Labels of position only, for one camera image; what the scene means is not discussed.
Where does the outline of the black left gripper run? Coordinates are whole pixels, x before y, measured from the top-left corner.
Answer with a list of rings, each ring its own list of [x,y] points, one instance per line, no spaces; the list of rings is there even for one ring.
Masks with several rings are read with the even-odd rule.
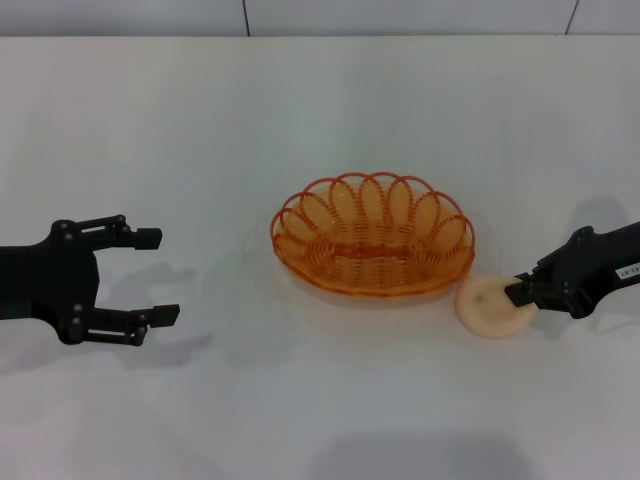
[[[141,346],[149,329],[171,327],[178,304],[149,309],[94,308],[99,285],[94,251],[157,250],[159,228],[132,229],[122,214],[74,222],[58,220],[33,245],[1,248],[1,319],[35,318],[67,345],[82,342]]]

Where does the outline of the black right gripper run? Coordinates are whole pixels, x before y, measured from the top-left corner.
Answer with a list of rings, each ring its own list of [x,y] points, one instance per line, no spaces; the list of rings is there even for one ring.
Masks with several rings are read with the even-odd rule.
[[[605,233],[586,226],[540,260],[532,273],[517,275],[504,293],[518,308],[534,305],[581,319],[607,295],[638,283],[639,224]]]

